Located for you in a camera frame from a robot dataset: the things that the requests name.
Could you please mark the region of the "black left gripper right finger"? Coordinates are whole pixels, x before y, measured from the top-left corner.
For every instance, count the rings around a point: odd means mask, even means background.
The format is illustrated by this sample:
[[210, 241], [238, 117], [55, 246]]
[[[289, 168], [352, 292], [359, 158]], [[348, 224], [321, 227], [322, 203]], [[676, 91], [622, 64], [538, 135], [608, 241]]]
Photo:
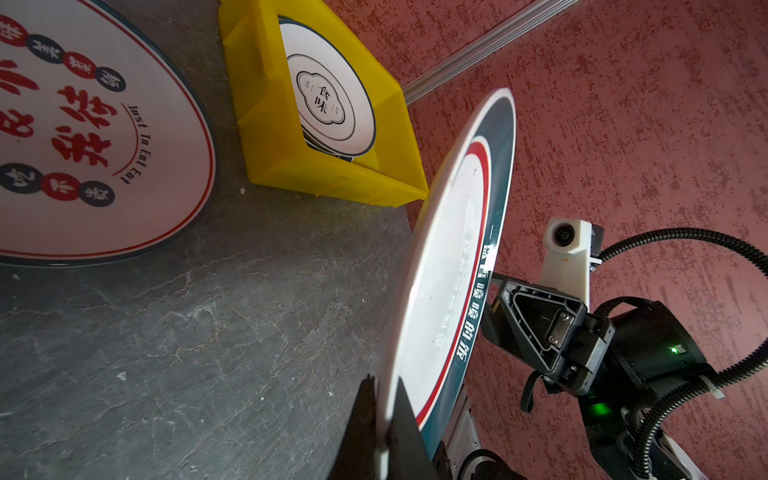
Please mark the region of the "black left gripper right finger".
[[402, 380], [398, 381], [393, 416], [386, 436], [387, 479], [438, 480]]

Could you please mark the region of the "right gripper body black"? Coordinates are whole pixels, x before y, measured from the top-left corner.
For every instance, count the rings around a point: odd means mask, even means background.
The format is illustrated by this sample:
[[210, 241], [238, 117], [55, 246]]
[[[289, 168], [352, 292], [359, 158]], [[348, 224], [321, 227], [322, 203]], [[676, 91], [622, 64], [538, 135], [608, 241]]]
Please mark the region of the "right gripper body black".
[[583, 414], [618, 414], [647, 407], [683, 383], [711, 371], [691, 335], [660, 301], [622, 296], [604, 302], [596, 317], [614, 335], [587, 393]]

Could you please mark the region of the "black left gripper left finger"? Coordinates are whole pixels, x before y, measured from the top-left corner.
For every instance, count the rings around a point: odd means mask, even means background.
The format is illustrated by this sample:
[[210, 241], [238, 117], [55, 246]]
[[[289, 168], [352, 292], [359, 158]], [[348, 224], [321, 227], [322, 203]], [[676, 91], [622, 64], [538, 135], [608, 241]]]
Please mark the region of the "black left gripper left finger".
[[360, 383], [345, 433], [327, 479], [374, 479], [376, 440], [375, 379], [368, 375]]

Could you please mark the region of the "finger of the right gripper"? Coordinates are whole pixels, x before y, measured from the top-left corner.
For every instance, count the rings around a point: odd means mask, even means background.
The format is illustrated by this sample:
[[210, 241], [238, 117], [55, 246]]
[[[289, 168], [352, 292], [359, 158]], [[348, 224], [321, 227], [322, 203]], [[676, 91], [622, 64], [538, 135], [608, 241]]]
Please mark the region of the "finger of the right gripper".
[[565, 368], [565, 352], [587, 314], [585, 303], [559, 290], [494, 273], [498, 288], [485, 304], [485, 339], [548, 378]]

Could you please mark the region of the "green rim plate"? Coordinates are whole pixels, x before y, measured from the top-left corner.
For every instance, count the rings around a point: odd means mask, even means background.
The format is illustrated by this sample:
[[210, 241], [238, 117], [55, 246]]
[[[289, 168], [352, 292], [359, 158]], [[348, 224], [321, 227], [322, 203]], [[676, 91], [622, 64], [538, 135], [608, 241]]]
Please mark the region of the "green rim plate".
[[429, 456], [449, 425], [479, 333], [503, 231], [516, 141], [511, 91], [476, 108], [422, 205], [382, 341], [377, 424], [404, 386]]

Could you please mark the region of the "white plate flower outline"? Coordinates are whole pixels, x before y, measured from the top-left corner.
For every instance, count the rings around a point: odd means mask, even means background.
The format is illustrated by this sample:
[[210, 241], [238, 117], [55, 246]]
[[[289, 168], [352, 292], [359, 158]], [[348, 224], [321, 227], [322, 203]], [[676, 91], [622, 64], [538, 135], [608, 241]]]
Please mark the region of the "white plate flower outline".
[[303, 136], [354, 160], [369, 152], [376, 119], [356, 71], [314, 29], [287, 17], [278, 21]]

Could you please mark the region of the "cream plate small flowers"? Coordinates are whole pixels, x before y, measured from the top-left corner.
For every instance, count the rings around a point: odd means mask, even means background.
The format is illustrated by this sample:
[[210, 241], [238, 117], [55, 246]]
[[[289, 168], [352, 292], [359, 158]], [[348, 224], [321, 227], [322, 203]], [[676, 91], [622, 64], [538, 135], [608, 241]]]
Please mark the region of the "cream plate small flowers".
[[317, 142], [311, 136], [305, 135], [304, 139], [305, 139], [307, 145], [310, 148], [312, 148], [312, 149], [314, 149], [314, 150], [316, 150], [316, 151], [318, 151], [320, 153], [323, 153], [323, 154], [326, 154], [326, 155], [330, 155], [332, 157], [336, 157], [336, 158], [339, 158], [339, 159], [347, 161], [347, 162], [351, 162], [351, 161], [354, 160], [354, 156], [342, 154], [342, 153], [336, 152], [336, 151], [334, 151], [332, 149], [329, 149], [329, 148], [323, 146], [321, 143]]

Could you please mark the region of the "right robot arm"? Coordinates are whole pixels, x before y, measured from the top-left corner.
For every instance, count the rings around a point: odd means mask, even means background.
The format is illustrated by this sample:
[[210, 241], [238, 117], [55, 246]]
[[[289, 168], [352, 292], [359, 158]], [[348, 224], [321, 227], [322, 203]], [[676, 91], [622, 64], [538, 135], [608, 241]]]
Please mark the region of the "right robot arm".
[[521, 409], [533, 409], [533, 389], [567, 393], [579, 402], [589, 449], [613, 479], [701, 479], [703, 473], [668, 435], [656, 410], [710, 365], [691, 336], [658, 301], [624, 296], [589, 313], [573, 296], [496, 274], [499, 288], [483, 314], [482, 332], [532, 372]]

